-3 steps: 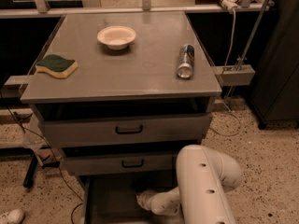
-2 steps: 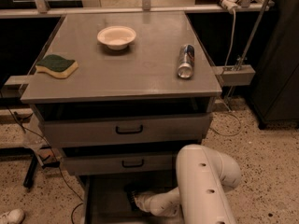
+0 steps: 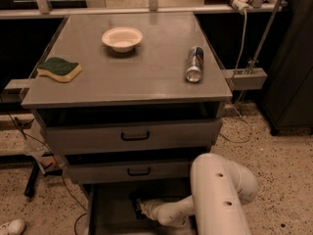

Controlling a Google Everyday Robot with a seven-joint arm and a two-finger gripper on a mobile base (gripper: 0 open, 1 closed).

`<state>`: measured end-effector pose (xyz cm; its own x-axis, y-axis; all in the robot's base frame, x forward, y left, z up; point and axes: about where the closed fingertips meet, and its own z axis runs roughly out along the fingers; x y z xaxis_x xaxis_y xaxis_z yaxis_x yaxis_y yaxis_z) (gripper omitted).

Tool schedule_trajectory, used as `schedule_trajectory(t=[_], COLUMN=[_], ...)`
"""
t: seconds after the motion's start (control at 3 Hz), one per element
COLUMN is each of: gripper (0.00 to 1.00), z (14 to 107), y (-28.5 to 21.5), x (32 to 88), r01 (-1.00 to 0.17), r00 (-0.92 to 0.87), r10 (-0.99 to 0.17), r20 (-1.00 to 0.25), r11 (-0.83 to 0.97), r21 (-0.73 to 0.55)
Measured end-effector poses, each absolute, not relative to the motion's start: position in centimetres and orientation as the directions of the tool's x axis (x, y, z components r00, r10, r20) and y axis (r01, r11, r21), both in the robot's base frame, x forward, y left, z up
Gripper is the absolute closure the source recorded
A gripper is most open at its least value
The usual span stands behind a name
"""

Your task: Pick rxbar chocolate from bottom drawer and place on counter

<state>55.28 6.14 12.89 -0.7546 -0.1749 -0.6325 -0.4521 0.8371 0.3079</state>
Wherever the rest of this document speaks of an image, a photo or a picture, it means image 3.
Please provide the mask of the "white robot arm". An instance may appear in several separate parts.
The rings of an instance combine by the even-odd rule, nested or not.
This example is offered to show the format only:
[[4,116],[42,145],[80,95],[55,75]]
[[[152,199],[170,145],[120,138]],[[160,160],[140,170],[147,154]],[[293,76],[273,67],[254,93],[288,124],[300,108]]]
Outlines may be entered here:
[[196,219],[198,235],[251,235],[243,206],[258,192],[254,174],[219,155],[202,154],[190,170],[191,195],[178,202],[139,201],[138,210],[166,227],[183,230]]

